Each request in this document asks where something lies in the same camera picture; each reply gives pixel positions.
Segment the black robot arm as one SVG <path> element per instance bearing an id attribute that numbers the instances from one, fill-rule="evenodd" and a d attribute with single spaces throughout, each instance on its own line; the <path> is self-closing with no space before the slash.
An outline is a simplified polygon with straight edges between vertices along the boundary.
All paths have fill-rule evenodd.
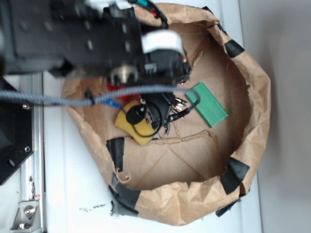
<path id="1" fill-rule="evenodd" d="M 103 76 L 113 86 L 176 86 L 188 80 L 191 67 L 180 35 L 154 3 L 132 4 L 160 24 L 144 23 L 134 8 L 114 1 L 103 9 L 85 0 L 1 1 L 1 74 Z"/>

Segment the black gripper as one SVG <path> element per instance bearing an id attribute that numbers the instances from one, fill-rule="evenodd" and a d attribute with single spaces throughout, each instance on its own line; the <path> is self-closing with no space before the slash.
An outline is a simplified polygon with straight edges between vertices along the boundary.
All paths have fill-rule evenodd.
<path id="1" fill-rule="evenodd" d="M 113 86 L 169 85 L 186 82 L 191 67 L 178 33 L 153 2 L 134 0 L 159 21 L 140 20 L 134 8 L 120 9 L 112 2 L 102 10 L 84 0 L 51 0 L 51 16 L 68 42 L 62 48 L 66 76 L 106 76 Z"/>

